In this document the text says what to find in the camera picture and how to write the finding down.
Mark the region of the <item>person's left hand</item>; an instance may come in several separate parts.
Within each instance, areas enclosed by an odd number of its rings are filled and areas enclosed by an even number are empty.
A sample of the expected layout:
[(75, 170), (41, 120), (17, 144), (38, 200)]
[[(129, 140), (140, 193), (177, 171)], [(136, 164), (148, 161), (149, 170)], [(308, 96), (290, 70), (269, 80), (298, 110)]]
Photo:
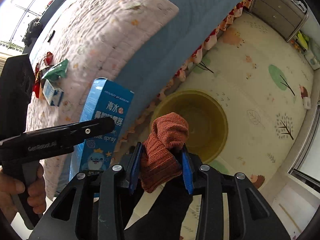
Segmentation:
[[(37, 179), (27, 188), (29, 194), (27, 203), (31, 206), (35, 214), (41, 215), (46, 211), (47, 203), (43, 166), (40, 163), (37, 164)], [(25, 191), (25, 185), (20, 180), (4, 174), (3, 168), (1, 167), (0, 187), (1, 211), (7, 221), (11, 224), (18, 212), (18, 209), (12, 200), (12, 196), (23, 193)]]

